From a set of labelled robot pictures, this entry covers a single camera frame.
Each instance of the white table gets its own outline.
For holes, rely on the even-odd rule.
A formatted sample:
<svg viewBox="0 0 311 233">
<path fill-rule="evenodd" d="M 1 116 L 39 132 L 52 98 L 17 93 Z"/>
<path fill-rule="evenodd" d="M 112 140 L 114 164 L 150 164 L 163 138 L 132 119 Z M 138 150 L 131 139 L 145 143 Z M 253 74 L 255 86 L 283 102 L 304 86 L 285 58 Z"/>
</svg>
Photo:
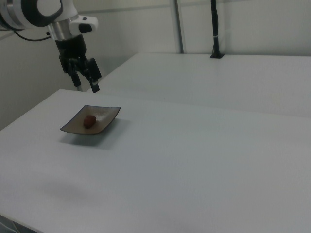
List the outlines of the white table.
<svg viewBox="0 0 311 233">
<path fill-rule="evenodd" d="M 2 130 L 0 214 L 44 233 L 310 232 L 311 118 L 128 88 L 60 90 Z M 121 111 L 97 136 L 60 131 L 85 104 Z"/>
<path fill-rule="evenodd" d="M 121 97 L 311 117 L 311 57 L 137 54 L 99 85 Z"/>
</svg>

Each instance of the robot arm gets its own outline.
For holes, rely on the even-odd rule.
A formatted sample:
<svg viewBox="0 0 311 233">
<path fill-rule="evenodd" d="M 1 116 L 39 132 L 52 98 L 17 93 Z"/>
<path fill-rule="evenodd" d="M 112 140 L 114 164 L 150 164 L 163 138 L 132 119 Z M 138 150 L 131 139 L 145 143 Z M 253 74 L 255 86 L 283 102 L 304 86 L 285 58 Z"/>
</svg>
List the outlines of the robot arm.
<svg viewBox="0 0 311 233">
<path fill-rule="evenodd" d="M 80 72 L 97 92 L 101 74 L 95 59 L 86 58 L 82 36 L 97 29 L 97 18 L 78 15 L 72 0 L 0 0 L 0 29 L 20 31 L 45 26 L 56 42 L 63 70 L 74 85 L 81 90 Z"/>
</svg>

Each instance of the red food item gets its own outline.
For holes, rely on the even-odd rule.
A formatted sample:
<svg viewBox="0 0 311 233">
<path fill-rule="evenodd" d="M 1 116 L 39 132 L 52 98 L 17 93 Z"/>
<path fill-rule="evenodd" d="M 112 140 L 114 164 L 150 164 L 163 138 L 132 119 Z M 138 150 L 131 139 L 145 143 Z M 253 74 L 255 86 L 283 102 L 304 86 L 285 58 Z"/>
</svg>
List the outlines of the red food item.
<svg viewBox="0 0 311 233">
<path fill-rule="evenodd" d="M 93 115 L 87 115 L 86 118 L 84 118 L 83 126 L 86 129 L 91 128 L 96 123 L 96 117 Z"/>
</svg>

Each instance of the white wall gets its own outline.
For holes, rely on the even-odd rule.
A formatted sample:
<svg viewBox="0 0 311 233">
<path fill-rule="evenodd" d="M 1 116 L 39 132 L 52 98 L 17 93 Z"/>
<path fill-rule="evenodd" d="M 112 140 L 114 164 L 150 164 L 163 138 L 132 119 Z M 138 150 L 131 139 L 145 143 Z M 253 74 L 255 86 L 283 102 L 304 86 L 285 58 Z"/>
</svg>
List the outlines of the white wall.
<svg viewBox="0 0 311 233">
<path fill-rule="evenodd" d="M 211 53 L 210 0 L 180 0 L 187 53 Z M 310 0 L 217 0 L 221 51 L 311 55 Z"/>
<path fill-rule="evenodd" d="M 79 12 L 99 20 L 85 35 L 87 57 L 106 76 L 137 52 L 179 52 L 173 0 L 74 0 Z M 21 32 L 45 37 L 47 29 Z M 51 40 L 27 42 L 0 32 L 0 130 L 56 90 L 74 89 Z M 82 77 L 84 90 L 89 89 Z"/>
</svg>

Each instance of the small dish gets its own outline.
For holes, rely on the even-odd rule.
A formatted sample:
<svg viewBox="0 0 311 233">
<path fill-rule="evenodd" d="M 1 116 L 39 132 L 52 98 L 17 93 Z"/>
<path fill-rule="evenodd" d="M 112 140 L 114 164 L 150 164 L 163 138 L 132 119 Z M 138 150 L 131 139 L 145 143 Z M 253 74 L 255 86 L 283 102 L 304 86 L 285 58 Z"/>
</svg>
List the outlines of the small dish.
<svg viewBox="0 0 311 233">
<path fill-rule="evenodd" d="M 67 133 L 95 135 L 103 131 L 118 115 L 120 107 L 99 107 L 85 105 L 66 125 L 60 130 Z M 89 129 L 83 126 L 87 115 L 96 117 L 96 123 Z"/>
</svg>

